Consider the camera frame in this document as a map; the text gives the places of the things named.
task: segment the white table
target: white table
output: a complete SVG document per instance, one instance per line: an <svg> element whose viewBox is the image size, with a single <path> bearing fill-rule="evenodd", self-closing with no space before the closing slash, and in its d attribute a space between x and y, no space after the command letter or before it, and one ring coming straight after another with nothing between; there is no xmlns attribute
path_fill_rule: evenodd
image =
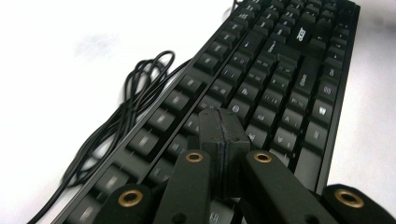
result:
<svg viewBox="0 0 396 224"><path fill-rule="evenodd" d="M396 3L361 17L329 184L358 188L396 217ZM58 188L84 140L120 103L134 65L163 50L176 68L231 0L22 1L0 7L0 222L25 223ZM76 190L42 219L50 223Z"/></svg>

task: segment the brass insert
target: brass insert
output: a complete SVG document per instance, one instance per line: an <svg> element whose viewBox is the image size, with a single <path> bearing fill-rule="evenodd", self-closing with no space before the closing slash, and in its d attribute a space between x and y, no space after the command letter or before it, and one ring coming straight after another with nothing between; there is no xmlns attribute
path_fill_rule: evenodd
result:
<svg viewBox="0 0 396 224"><path fill-rule="evenodd" d="M270 162L272 160L270 155L265 154L263 152L258 152L256 154L254 154L254 159L256 159L256 161L259 161L259 162L262 162L262 163L267 163L267 162Z"/></svg>
<svg viewBox="0 0 396 224"><path fill-rule="evenodd" d="M121 194L121 196L119 197L119 204L123 207L132 207L139 204L142 199L142 192L137 189L130 189Z"/></svg>
<svg viewBox="0 0 396 224"><path fill-rule="evenodd" d="M191 152L186 156L186 160L190 162L198 162L201 161L203 158L204 156L201 153L197 152Z"/></svg>
<svg viewBox="0 0 396 224"><path fill-rule="evenodd" d="M361 208L364 206L363 199L349 190L338 189L334 195L338 201L349 207Z"/></svg>

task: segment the acer logo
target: acer logo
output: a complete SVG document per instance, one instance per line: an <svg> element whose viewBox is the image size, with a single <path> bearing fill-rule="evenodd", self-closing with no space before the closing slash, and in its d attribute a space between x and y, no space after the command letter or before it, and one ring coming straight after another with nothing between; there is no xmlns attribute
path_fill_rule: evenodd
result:
<svg viewBox="0 0 396 224"><path fill-rule="evenodd" d="M298 35L297 35L297 39L298 39L299 41L303 41L304 35L305 35L305 30L304 30L303 27L302 27L302 28L300 29L300 32L299 32Z"/></svg>

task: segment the keyboard cable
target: keyboard cable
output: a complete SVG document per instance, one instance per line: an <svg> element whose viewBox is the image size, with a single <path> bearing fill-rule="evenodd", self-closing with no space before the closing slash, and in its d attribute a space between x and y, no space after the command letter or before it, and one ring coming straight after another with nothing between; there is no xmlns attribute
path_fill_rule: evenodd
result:
<svg viewBox="0 0 396 224"><path fill-rule="evenodd" d="M169 56L168 63L162 63L161 58ZM82 144L76 157L66 169L59 188L49 198L41 210L28 222L37 223L55 204L61 194L68 188L85 184L103 164L106 158L117 148L129 131L138 122L141 116L161 95L165 85L183 69L190 60L187 60L168 74L168 69L175 59L175 53L166 50L155 59L139 62L134 71L125 79L123 85L123 102L119 108Z"/></svg>

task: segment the black keyboard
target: black keyboard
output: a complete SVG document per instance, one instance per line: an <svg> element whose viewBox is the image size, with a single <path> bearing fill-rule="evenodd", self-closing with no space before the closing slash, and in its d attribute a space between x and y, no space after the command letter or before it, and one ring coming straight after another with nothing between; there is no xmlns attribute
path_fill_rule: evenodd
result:
<svg viewBox="0 0 396 224"><path fill-rule="evenodd" d="M316 193L326 186L360 7L335 0L247 0L210 37L55 223L92 223L115 189L171 177L200 111L224 107L253 145ZM233 209L213 201L210 223Z"/></svg>

